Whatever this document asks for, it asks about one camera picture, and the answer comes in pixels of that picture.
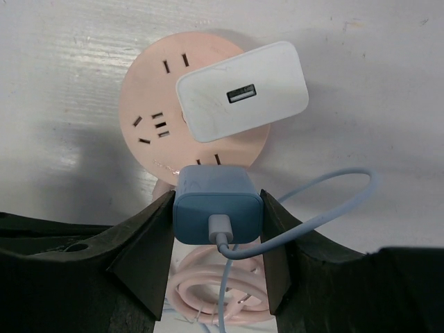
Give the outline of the blue charger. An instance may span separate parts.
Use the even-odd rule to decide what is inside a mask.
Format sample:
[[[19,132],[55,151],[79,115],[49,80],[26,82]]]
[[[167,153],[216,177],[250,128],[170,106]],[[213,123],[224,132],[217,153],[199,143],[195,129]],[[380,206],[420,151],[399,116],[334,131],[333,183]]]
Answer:
[[[226,232],[231,244],[247,244],[262,232],[263,200],[240,166],[190,165],[180,171],[173,203],[176,239],[189,245],[215,242],[220,227],[210,225],[213,216],[229,218]]]

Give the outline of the pink round power strip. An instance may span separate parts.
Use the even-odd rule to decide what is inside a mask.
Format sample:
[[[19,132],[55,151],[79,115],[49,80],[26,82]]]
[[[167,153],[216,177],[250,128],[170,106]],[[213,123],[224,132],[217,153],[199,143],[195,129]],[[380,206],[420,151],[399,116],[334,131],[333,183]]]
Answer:
[[[268,125],[210,143],[194,140],[176,94],[178,79],[243,51],[231,41],[201,32],[163,37],[129,67],[119,98],[119,123],[135,159],[153,176],[176,185],[192,164],[248,168],[265,146]]]

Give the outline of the white USB charger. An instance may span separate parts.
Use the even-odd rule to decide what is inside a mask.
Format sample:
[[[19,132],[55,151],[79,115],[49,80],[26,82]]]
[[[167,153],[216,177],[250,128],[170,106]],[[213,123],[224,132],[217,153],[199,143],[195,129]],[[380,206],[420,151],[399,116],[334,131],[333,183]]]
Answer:
[[[201,143],[293,117],[309,104],[298,52],[287,41],[185,74],[176,93],[188,129]]]

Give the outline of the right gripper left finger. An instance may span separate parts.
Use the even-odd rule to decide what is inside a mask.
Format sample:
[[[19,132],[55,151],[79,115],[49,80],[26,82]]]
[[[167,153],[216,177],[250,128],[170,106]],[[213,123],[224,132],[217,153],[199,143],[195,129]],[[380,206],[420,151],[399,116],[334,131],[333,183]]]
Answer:
[[[168,191],[114,225],[1,214],[2,332],[152,332],[173,248]]]

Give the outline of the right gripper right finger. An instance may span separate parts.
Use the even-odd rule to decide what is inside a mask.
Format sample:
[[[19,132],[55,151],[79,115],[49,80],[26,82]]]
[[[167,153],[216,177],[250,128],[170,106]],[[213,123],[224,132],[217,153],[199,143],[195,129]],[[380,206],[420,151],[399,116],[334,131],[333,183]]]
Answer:
[[[362,254],[312,231],[264,254],[279,332],[442,332],[443,250]]]

